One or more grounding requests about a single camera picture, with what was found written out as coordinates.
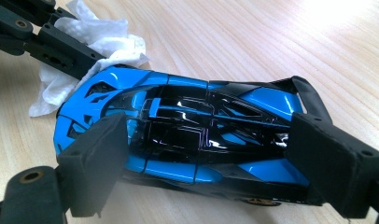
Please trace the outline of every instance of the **white cloth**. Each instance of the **white cloth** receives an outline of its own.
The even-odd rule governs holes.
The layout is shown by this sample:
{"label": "white cloth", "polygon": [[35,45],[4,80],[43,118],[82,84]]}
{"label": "white cloth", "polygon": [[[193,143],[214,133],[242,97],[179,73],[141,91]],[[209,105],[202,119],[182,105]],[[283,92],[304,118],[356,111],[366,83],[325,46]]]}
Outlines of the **white cloth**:
{"label": "white cloth", "polygon": [[42,63],[39,73],[40,91],[36,102],[29,108],[30,117],[52,113],[59,108],[73,90],[108,66],[124,63],[138,67],[148,61],[143,38],[127,33],[128,22],[126,20],[99,20],[82,0],[70,2],[67,4],[67,8],[77,17],[77,20],[60,18],[55,22],[55,27],[88,45],[106,59],[99,60],[79,82]]}

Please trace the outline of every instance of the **toy car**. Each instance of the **toy car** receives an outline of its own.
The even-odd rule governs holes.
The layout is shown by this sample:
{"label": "toy car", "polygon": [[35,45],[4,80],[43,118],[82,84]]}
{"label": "toy car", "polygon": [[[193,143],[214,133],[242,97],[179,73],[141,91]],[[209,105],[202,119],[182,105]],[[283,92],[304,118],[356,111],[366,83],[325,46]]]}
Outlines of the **toy car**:
{"label": "toy car", "polygon": [[293,112],[330,116],[303,78],[272,83],[203,81],[112,66],[85,82],[57,114],[59,155],[100,118],[127,116],[124,179],[246,203],[321,204],[285,159]]}

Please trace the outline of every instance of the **model car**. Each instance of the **model car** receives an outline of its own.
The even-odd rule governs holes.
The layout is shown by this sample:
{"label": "model car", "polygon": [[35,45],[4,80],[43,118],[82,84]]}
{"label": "model car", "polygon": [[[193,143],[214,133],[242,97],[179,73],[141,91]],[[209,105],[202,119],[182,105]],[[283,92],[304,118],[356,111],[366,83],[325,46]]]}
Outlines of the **model car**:
{"label": "model car", "polygon": [[308,180],[285,158],[291,116],[304,111],[330,120],[301,77],[203,81],[117,65],[63,104],[54,145],[59,155],[100,118],[125,113],[123,179],[253,204],[321,204],[307,199]]}

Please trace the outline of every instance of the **light wood surface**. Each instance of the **light wood surface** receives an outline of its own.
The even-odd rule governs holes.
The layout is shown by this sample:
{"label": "light wood surface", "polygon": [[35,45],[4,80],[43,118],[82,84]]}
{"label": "light wood surface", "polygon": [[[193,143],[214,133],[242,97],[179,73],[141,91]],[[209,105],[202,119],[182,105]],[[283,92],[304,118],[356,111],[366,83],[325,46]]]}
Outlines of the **light wood surface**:
{"label": "light wood surface", "polygon": [[[68,1],[59,0],[64,6]],[[129,20],[148,68],[202,79],[305,77],[334,124],[379,149],[379,1],[85,1],[103,19]],[[55,167],[55,114],[30,119],[38,62],[0,51],[0,201],[21,170]],[[375,213],[352,223],[373,223]],[[348,223],[328,204],[256,207],[118,183],[102,218],[69,223]]]}

